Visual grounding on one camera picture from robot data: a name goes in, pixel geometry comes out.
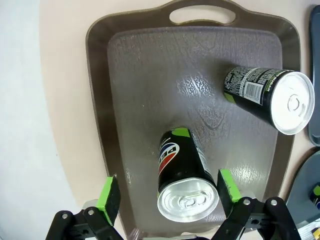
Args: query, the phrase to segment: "tray handle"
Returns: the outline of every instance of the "tray handle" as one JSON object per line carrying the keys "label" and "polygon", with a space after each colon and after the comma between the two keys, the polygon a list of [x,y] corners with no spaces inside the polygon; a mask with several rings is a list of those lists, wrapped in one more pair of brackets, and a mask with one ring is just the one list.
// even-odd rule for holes
{"label": "tray handle", "polygon": [[182,9],[185,7],[200,6],[200,5],[215,6],[215,7],[220,7],[223,9],[230,10],[235,13],[235,19],[230,23],[222,23],[219,21],[213,21],[208,19],[199,19],[199,20],[196,19],[196,20],[186,21],[182,23],[175,23],[171,21],[171,23],[175,25],[190,25],[190,23],[192,23],[192,25],[193,24],[199,25],[199,23],[214,22],[217,26],[236,26],[239,20],[244,20],[247,17],[249,17],[249,15],[251,15],[249,11],[245,10],[235,2],[232,2],[229,0],[174,0],[163,5],[161,7],[161,13],[163,15],[166,15],[166,17],[169,19],[170,14],[175,10]]}

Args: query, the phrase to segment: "brown serving tray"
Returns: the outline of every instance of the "brown serving tray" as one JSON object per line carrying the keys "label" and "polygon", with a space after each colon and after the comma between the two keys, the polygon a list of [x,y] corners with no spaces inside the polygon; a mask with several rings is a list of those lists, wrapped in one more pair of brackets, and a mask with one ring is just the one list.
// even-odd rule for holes
{"label": "brown serving tray", "polygon": [[[115,50],[115,46],[116,44],[121,43],[121,41],[117,42],[117,38],[121,37],[121,32],[123,32],[123,36],[125,36],[126,33],[132,33],[133,35],[135,35],[137,34],[137,31],[140,34],[149,34],[150,31],[148,29],[163,29],[166,27],[177,27],[177,24],[170,21],[170,13],[174,10],[194,5],[212,5],[225,8],[230,11],[233,11],[236,17],[235,20],[230,24],[222,24],[219,22],[209,20],[197,20],[184,22],[183,24],[179,24],[179,26],[194,26],[194,28],[192,28],[192,31],[197,31],[197,29],[201,30],[202,28],[197,28],[200,26],[223,27],[221,28],[223,30],[223,34],[225,34],[225,32],[228,32],[228,29],[230,29],[229,27],[238,28],[237,31],[239,31],[240,33],[242,32],[240,29],[267,31],[271,35],[276,35],[280,40],[280,48],[282,48],[282,56],[280,56],[282,57],[282,68],[295,71],[300,70],[300,42],[295,27],[289,21],[281,17],[251,12],[231,1],[176,0],[157,8],[112,14],[97,20],[91,26],[86,36],[86,50],[90,76],[91,94],[106,170],[109,175],[116,174],[119,182],[121,190],[120,216],[125,232],[128,236],[132,232],[138,233],[139,231],[133,231],[137,228],[137,223],[135,221],[134,211],[132,208],[132,196],[130,195],[130,191],[128,189],[128,169],[126,168],[126,163],[123,159],[123,155],[128,155],[128,153],[130,154],[130,152],[124,152],[124,150],[121,149],[124,147],[123,130],[125,128],[119,125],[120,115],[119,113],[117,113],[118,115],[116,114],[116,110],[119,109],[120,103],[114,91],[117,90],[119,86],[111,82],[110,75],[112,74],[116,79],[117,75],[114,73],[114,70],[116,68],[115,64],[113,62],[109,62],[109,60],[117,59],[117,56],[115,55],[118,52]],[[163,32],[168,33],[168,31],[175,30],[164,29],[160,30],[159,32],[160,34],[162,34]],[[270,65],[266,67],[277,67],[277,65]],[[253,119],[253,117],[250,117],[250,119],[253,121],[252,123],[255,125],[262,124],[262,128],[264,129],[264,131],[267,131],[269,129],[268,126],[263,125],[263,123],[257,123],[256,120]],[[155,139],[160,139],[161,131],[165,131],[165,128],[155,131],[159,135],[154,136]],[[270,168],[270,173],[267,178],[265,191],[263,193],[263,199],[278,195],[290,158],[293,139],[293,136],[286,136],[281,133],[277,134],[275,149],[270,149],[271,151],[274,150],[274,156]],[[156,165],[156,162],[157,158],[155,158],[154,163],[152,162],[152,166]],[[146,192],[145,194],[153,195],[154,192]],[[208,220],[208,222],[210,223],[209,225],[203,224],[203,226],[211,227],[212,222],[219,224],[221,223],[221,219]],[[168,232],[167,229],[160,229],[158,231],[154,230],[152,232],[147,231],[145,232],[144,236],[176,235],[180,233],[179,229],[183,228],[177,227],[177,231],[171,232]],[[206,230],[206,227],[201,228],[197,226],[196,228],[190,227],[189,229],[191,231],[204,231]]]}

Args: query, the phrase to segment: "tray rim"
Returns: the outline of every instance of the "tray rim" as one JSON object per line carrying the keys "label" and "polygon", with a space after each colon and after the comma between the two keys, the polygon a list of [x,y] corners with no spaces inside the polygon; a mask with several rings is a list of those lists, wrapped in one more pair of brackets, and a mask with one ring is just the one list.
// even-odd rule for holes
{"label": "tray rim", "polygon": [[[196,5],[225,8],[234,12],[236,17],[233,22],[228,24],[212,20],[193,20],[179,24],[170,21],[169,15],[174,10]],[[120,189],[124,190],[121,192],[122,201],[119,213],[122,216],[120,220],[127,236],[136,228],[136,223],[127,183],[123,181],[126,177],[125,170],[119,169],[117,164],[112,163],[112,160],[117,157],[121,159],[121,153],[119,144],[116,146],[114,144],[115,141],[119,143],[119,140],[110,89],[108,43],[114,35],[121,32],[180,26],[232,27],[271,32],[277,35],[281,42],[282,68],[294,71],[300,71],[301,68],[300,38],[297,29],[290,21],[275,15],[249,11],[229,0],[174,0],[159,7],[109,14],[96,20],[88,29],[85,39],[89,84],[105,168],[108,176],[115,173],[119,176]],[[288,136],[278,133],[264,199],[279,194],[287,171],[293,142],[294,135]],[[114,148],[106,152],[106,146],[109,144],[112,144]]]}

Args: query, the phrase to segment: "can lid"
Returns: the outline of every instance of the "can lid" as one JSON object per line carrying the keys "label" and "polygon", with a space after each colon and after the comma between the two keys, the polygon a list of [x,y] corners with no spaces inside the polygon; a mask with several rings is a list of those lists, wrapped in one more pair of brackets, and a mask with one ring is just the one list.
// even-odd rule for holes
{"label": "can lid", "polygon": [[190,177],[166,186],[158,197],[157,205],[167,219],[190,223],[208,216],[218,202],[218,191],[211,182]]}
{"label": "can lid", "polygon": [[285,135],[294,135],[308,124],[315,108],[315,91],[310,79],[301,72],[284,75],[272,93],[271,118]]}

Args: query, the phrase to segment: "barcode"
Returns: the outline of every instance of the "barcode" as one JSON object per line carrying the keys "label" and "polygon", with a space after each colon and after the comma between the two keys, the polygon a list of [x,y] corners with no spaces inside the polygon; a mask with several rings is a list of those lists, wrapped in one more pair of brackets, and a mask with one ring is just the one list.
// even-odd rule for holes
{"label": "barcode", "polygon": [[261,104],[260,99],[263,87],[264,85],[262,84],[247,81],[244,87],[244,97],[257,104]]}

